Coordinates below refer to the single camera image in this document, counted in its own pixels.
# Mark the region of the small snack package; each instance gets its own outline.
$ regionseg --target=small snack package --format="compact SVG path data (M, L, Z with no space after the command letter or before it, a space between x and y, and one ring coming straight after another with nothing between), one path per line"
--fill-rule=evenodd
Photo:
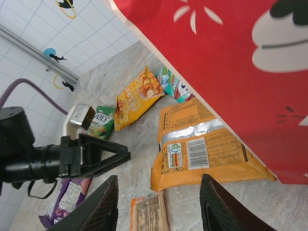
M82 133L107 140L114 129L115 111L114 107L97 106L89 129Z
M130 231L169 231L163 191L133 198Z
M90 178L64 179L47 208L46 215L39 216L45 228L49 228L70 214L86 197Z
M117 97L115 131L135 122L164 95L164 90L146 66Z
M200 184L205 173L218 182L275 180L196 98L161 110L158 142L151 171L154 191Z
M193 98L193 94L171 71L162 66L157 72L156 78L164 91L175 98L179 103L185 102Z

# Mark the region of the marble countertop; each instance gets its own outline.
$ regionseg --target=marble countertop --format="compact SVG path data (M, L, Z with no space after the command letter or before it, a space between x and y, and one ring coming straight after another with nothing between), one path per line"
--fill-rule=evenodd
M142 43L137 42L92 70L88 76L82 77L73 93L72 103L115 106L116 95L145 65L156 73L162 64ZM118 176L119 231L129 230L131 199L151 192L151 167L158 152L159 111L175 103L173 98L165 96L138 121L111 135L111 141L128 147L131 160L94 178L87 195L110 175ZM308 185L283 185L278 181L255 180L225 183L223 186L251 212L276 230L308 230ZM34 185L33 194L44 195L50 188L50 185L38 182ZM202 230L199 190L199 185L165 190L167 220L171 231ZM10 230L44 230L38 216L44 214L51 199L52 196L44 201L26 197Z

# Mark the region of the barcode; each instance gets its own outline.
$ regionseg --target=barcode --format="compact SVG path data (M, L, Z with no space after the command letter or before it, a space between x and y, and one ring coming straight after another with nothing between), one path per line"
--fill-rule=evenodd
M187 141L188 169L207 168L207 151L204 138L193 141Z
M124 115L123 115L123 111L122 110L120 110L120 117L121 117L121 119L124 119Z

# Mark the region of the white tile wall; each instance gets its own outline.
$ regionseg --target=white tile wall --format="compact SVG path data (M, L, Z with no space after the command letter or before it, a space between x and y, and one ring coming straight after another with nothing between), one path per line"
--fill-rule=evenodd
M103 0L74 1L74 19L53 0L2 1L0 24L41 51L56 49L67 59L60 63L78 76L138 41ZM64 11L74 15L72 9Z
M53 85L55 73L46 72L45 65L0 38L0 95L15 79L21 77L30 79L66 110L70 108L72 93L68 88L64 90L55 88ZM35 146L56 143L60 122L64 115L33 88L20 84L11 93L4 106L24 108L36 138ZM0 231L10 228L25 195L26 187L24 186L17 190L10 184L3 185L0 196Z

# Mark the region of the purple hose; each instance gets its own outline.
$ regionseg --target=purple hose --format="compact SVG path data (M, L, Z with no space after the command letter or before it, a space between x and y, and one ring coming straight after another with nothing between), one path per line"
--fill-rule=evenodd
M10 86L5 90L5 92L2 94L0 98L0 108L3 107L5 102L7 101L8 97L10 96L11 92L20 84L20 83L27 83L31 87L33 87L35 90L37 90L42 96L44 96L55 108L57 108L60 112L67 115L67 111L64 110L62 107L60 107L55 101L53 101L48 95L46 95L45 92L43 92L37 85L32 83L30 80L26 78L19 78L15 80L13 83L10 84Z

